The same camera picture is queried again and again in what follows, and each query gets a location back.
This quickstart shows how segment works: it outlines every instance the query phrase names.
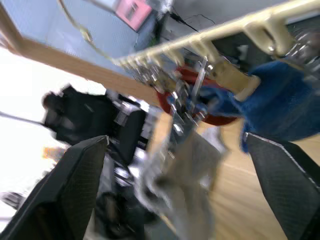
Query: yellow wire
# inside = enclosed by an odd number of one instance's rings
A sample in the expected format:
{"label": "yellow wire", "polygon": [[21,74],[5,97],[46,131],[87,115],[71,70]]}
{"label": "yellow wire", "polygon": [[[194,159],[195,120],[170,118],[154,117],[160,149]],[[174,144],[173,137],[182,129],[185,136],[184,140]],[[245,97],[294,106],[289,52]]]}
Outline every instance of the yellow wire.
{"label": "yellow wire", "polygon": [[105,52],[103,52],[101,49],[99,49],[95,44],[94,44],[94,40],[92,38],[91,33],[89,32],[89,30],[87,28],[85,28],[83,25],[81,25],[80,23],[78,23],[70,14],[70,12],[68,11],[65,3],[63,0],[57,0],[57,2],[59,3],[60,7],[62,8],[62,11],[64,12],[66,18],[69,20],[69,22],[80,31],[83,39],[100,55],[102,55],[103,57],[105,57],[106,59],[110,60],[113,62],[112,57],[110,57],[108,54],[106,54]]}

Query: blue cloth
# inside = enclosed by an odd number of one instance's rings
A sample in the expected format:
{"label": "blue cloth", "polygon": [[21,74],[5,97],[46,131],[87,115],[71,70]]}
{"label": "blue cloth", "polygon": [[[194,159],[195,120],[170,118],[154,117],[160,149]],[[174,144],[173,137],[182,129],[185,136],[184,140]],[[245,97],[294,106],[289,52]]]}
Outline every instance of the blue cloth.
{"label": "blue cloth", "polygon": [[245,132],[296,141],[320,132],[320,97],[307,85],[304,74],[287,64],[273,61],[255,68],[251,75],[261,84],[245,101],[235,100],[231,92],[203,87],[203,98],[217,96],[219,105],[213,116],[243,117],[241,146],[248,152]]}

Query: cream plastic rack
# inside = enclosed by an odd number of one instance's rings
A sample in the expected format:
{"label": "cream plastic rack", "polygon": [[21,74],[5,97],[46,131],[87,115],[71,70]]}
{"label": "cream plastic rack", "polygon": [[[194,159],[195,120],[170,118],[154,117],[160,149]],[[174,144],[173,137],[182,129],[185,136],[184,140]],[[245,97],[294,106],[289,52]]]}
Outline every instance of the cream plastic rack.
{"label": "cream plastic rack", "polygon": [[316,10],[320,10],[320,0],[288,1],[134,55],[113,59],[112,62],[124,68],[136,68],[149,63],[162,66],[161,54],[164,54],[177,65],[183,65],[184,58],[178,49],[192,47],[199,55],[215,63],[219,54],[211,41],[239,32],[244,32],[265,53],[284,56],[294,41],[285,25],[286,20]]}

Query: wooden floor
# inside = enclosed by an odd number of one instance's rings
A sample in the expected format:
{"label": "wooden floor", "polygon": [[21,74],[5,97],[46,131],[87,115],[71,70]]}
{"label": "wooden floor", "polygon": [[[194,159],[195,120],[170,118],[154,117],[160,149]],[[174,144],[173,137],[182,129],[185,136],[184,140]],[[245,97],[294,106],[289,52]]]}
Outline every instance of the wooden floor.
{"label": "wooden floor", "polygon": [[[150,145],[151,153],[168,134],[170,123],[171,117],[162,113]],[[210,195],[215,213],[216,239],[285,240],[287,238],[262,194],[253,162],[239,148],[242,125],[242,120],[238,120],[222,127],[223,140],[230,153],[218,170]],[[202,133],[208,127],[211,126],[202,123],[197,131]],[[319,135],[296,143],[320,164]]]}

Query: grey cloth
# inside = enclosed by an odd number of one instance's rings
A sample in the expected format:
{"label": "grey cloth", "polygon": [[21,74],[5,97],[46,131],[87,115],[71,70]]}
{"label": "grey cloth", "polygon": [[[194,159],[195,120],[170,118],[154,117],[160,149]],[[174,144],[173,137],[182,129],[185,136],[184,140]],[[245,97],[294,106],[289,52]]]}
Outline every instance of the grey cloth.
{"label": "grey cloth", "polygon": [[214,234],[214,216],[208,187],[227,149],[220,129],[193,132],[174,156],[167,153],[168,138],[145,162],[135,183],[136,197],[150,211],[166,216],[181,240],[208,240]]}

